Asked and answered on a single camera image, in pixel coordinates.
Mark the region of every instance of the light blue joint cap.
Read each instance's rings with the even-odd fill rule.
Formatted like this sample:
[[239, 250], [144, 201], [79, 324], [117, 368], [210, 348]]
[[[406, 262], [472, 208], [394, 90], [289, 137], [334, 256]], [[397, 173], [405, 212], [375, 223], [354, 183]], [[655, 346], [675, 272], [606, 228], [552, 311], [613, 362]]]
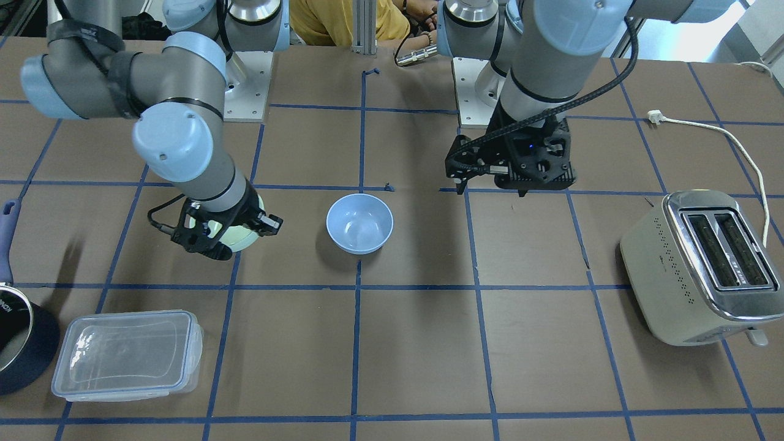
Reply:
[[209, 37], [196, 32], [177, 32], [166, 39], [163, 50], [166, 50], [168, 47], [179, 47], [204, 58], [223, 75], [223, 80], [226, 81], [226, 84], [229, 83], [226, 77], [226, 54], [223, 53], [223, 49], [218, 46], [218, 43]]
[[185, 104], [159, 103], [133, 126], [133, 147], [152, 171], [170, 182], [196, 179], [212, 158], [207, 122]]
[[436, 42], [436, 49], [441, 55], [452, 58], [452, 50], [449, 48], [449, 38], [447, 38], [446, 33], [447, 18], [444, 15], [444, 9], [444, 2], [441, 0], [438, 3], [438, 24], [436, 25], [436, 37], [438, 38], [438, 41]]
[[520, 16], [520, 7], [517, 6], [515, 0], [510, 0], [506, 4], [506, 19], [517, 29], [518, 33], [523, 33], [523, 18]]
[[542, 36], [560, 51], [586, 56], [615, 37], [632, 0], [529, 0]]
[[20, 72], [22, 90], [36, 110], [50, 118], [84, 119], [76, 115], [52, 86], [44, 70], [44, 56], [31, 56]]
[[215, 0], [165, 0], [163, 16], [172, 32], [180, 32], [203, 20], [214, 7]]
[[289, 0], [281, 1], [281, 28], [278, 31], [278, 40], [275, 42], [274, 52], [287, 50], [291, 44], [291, 24], [289, 23]]
[[673, 23], [708, 23], [722, 16], [735, 0], [694, 0]]

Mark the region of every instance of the white power cord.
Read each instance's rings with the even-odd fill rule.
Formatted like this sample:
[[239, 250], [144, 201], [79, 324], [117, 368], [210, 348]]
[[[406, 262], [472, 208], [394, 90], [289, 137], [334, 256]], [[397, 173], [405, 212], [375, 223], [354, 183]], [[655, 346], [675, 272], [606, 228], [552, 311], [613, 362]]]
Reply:
[[764, 63], [757, 63], [756, 61], [743, 61], [742, 63], [738, 63], [739, 66], [751, 66], [755, 71], [760, 72], [767, 72], [771, 78], [773, 78], [773, 71], [771, 70], [770, 66]]
[[741, 153], [743, 153], [743, 157], [746, 158], [746, 161], [749, 162], [751, 168], [754, 169], [754, 172], [757, 173], [757, 179], [760, 182], [760, 195], [762, 196], [762, 210], [765, 212], [765, 224], [762, 227], [762, 246], [765, 248], [768, 247], [768, 229], [771, 225], [771, 213], [768, 209], [768, 196], [765, 194], [765, 183], [762, 179], [762, 172], [757, 167], [757, 164], [754, 163], [754, 160], [751, 159], [749, 156], [749, 152], [743, 147], [743, 144], [740, 144], [738, 138], [735, 137], [732, 133], [729, 133], [727, 130], [722, 129], [721, 127], [716, 126], [709, 126], [707, 124], [702, 124], [700, 122], [691, 122], [691, 121], [684, 121], [682, 119], [671, 119], [664, 116], [662, 111], [660, 110], [653, 110], [648, 112], [648, 119], [651, 120], [657, 126], [662, 122], [674, 122], [675, 124], [684, 124], [686, 126], [695, 126], [695, 127], [702, 127], [703, 129], [711, 129], [716, 130], [717, 132], [721, 132], [726, 135], [735, 146], [738, 147]]

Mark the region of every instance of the person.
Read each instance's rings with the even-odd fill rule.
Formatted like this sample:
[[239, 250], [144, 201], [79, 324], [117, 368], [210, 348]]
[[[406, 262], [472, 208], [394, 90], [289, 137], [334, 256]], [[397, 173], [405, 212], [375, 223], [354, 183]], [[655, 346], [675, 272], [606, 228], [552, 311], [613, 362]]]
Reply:
[[[405, 41], [401, 51], [422, 49], [436, 42], [435, 0], [377, 0], [376, 40], [378, 46], [396, 49], [412, 32], [411, 17], [425, 31]], [[312, 46], [351, 46], [354, 0], [289, 0], [294, 32]]]

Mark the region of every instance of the toaster lever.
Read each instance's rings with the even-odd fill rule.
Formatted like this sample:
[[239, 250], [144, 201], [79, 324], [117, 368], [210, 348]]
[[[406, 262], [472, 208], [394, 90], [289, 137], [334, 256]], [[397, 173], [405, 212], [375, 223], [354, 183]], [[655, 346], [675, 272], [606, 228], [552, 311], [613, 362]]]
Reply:
[[768, 346], [768, 336], [763, 330], [751, 327], [746, 330], [746, 337], [749, 338], [749, 343], [757, 346], [758, 348]]

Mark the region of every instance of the yellow shirt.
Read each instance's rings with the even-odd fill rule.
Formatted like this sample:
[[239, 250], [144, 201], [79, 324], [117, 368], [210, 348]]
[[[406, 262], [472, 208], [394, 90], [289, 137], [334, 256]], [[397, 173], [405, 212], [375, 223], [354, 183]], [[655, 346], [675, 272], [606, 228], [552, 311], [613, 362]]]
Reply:
[[[290, 0], [289, 20], [294, 31], [308, 45], [351, 46], [354, 0]], [[408, 19], [392, 0], [378, 0], [376, 38], [395, 40], [409, 32]]]

